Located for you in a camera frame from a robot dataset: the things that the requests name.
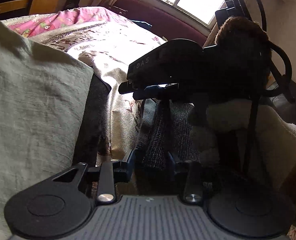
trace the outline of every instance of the floral bedspread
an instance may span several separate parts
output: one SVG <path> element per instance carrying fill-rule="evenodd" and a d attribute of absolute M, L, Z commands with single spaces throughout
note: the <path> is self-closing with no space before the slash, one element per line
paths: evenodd
<path fill-rule="evenodd" d="M 83 128 L 85 138 L 91 142 L 98 135 L 99 105 L 106 104 L 105 152 L 112 158 L 122 159 L 133 149 L 141 102 L 135 101 L 132 93 L 120 95 L 118 86 L 127 80 L 129 64 L 163 44 L 162 38 L 103 7 L 26 16 L 3 23 L 24 37 L 65 51 L 92 67 L 95 75 L 109 84 L 111 91 L 107 100 L 100 100 L 103 93 L 100 84 L 90 85 L 88 95 L 92 96 L 87 102 L 92 107 L 84 113 L 83 123 L 89 124 Z"/>
<path fill-rule="evenodd" d="M 58 13 L 32 15 L 4 21 L 11 30 L 24 37 L 33 37 L 38 34 L 85 22 L 114 21 L 127 24 L 126 18 L 115 14 L 104 7 L 75 8 Z"/>

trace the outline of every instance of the window frame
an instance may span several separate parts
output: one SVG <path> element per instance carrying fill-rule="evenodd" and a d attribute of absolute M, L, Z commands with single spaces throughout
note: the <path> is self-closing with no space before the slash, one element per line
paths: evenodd
<path fill-rule="evenodd" d="M 208 30 L 211 31 L 211 30 L 213 29 L 213 27 L 215 26 L 215 24 L 216 24 L 216 22 L 217 22 L 217 20 L 216 20 L 216 16 L 215 16 L 215 13 L 214 13 L 214 16 L 212 17 L 212 19 L 210 20 L 210 22 L 207 24 L 207 23 L 203 22 L 202 20 L 200 20 L 200 19 L 199 19 L 198 17 L 196 17 L 195 15 L 193 15 L 193 14 L 191 14 L 190 12 L 186 11 L 185 9 L 179 7 L 179 6 L 177 5 L 179 1 L 180 1 L 180 0 L 175 0 L 173 4 L 169 4 L 169 3 L 166 3 L 166 2 L 164 2 L 164 3 L 166 3 L 166 4 L 170 5 L 170 6 L 173 6 L 173 7 L 177 8 L 178 10 L 184 12 L 185 14 L 189 15 L 191 18 L 195 19 L 196 21 L 198 21 L 199 23 L 201 23 L 202 25 L 204 25 Z M 225 1 L 223 1 L 223 3 L 221 4 L 221 6 L 219 7 L 219 9 L 222 9 L 222 8 L 224 8 L 224 7 L 226 7 L 226 3 L 225 3 Z"/>

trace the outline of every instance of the black cable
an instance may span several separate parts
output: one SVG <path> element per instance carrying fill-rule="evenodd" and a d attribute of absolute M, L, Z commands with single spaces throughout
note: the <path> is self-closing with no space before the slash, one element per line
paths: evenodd
<path fill-rule="evenodd" d="M 291 77 L 292 77 L 292 67 L 291 67 L 291 62 L 289 57 L 287 56 L 287 54 L 282 50 L 282 48 L 278 47 L 276 44 L 273 44 L 271 41 L 269 41 L 269 45 L 270 48 L 272 50 L 274 50 L 283 60 L 284 64 L 285 64 L 285 74 L 283 76 L 281 76 L 280 72 L 278 71 L 278 69 L 276 68 L 276 66 L 274 65 L 274 63 L 271 61 L 271 65 L 269 66 L 270 71 L 272 73 L 272 75 L 274 76 L 277 84 L 278 84 L 278 88 L 273 89 L 273 90 L 263 90 L 263 92 L 261 93 L 264 97 L 275 97 L 278 96 L 280 94 L 282 94 L 284 91 L 286 91 L 288 89 L 288 86 L 290 84 L 291 81 Z"/>
<path fill-rule="evenodd" d="M 257 120 L 259 99 L 260 99 L 260 96 L 256 95 L 253 98 L 252 103 L 251 103 L 249 124 L 248 124 L 248 128 L 247 128 L 247 142 L 246 142 L 246 149 L 245 149 L 245 155 L 244 155 L 244 164 L 242 166 L 242 172 L 245 175 L 248 173 L 250 157 L 251 157 L 251 148 L 252 148 L 252 145 L 255 141 L 256 120 Z"/>
<path fill-rule="evenodd" d="M 276 97 L 277 97 L 277 96 L 275 96 L 275 97 L 271 100 L 272 103 L 273 103 L 273 101 L 275 100 Z"/>
<path fill-rule="evenodd" d="M 244 0 L 232 0 L 232 1 L 235 4 L 235 6 L 241 7 L 242 12 L 244 13 L 245 17 L 247 17 L 247 18 L 250 17 L 249 11 L 247 9 L 247 6 L 245 5 Z M 265 14 L 264 6 L 263 6 L 261 0 L 256 0 L 256 1 L 259 6 L 259 9 L 260 9 L 262 29 L 266 32 L 267 31 L 267 21 L 266 21 L 266 14 Z"/>

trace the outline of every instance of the pink cloth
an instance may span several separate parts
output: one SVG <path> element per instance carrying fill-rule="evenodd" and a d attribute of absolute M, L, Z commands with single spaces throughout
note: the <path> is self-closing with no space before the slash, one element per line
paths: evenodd
<path fill-rule="evenodd" d="M 84 7 L 59 11 L 55 14 L 45 15 L 42 18 L 32 18 L 24 23 L 8 25 L 8 28 L 24 37 L 33 37 L 73 24 L 93 21 L 115 21 L 120 24 L 126 24 L 128 22 L 124 17 L 104 7 Z"/>

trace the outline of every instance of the gray pillowcase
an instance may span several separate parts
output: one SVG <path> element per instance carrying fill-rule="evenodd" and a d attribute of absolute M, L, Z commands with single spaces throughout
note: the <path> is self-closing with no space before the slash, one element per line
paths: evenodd
<path fill-rule="evenodd" d="M 0 22 L 0 240 L 6 201 L 72 163 L 93 69 Z"/>

